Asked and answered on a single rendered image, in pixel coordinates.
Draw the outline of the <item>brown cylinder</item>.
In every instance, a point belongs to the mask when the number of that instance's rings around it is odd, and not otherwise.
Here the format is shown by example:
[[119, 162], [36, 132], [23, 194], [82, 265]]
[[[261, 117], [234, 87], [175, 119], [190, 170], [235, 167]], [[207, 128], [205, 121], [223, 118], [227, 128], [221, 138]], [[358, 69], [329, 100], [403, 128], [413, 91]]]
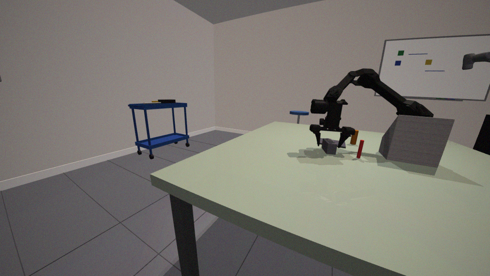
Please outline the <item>brown cylinder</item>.
[[355, 135], [351, 136], [350, 144], [356, 145], [358, 132], [359, 132], [358, 130], [355, 130]]

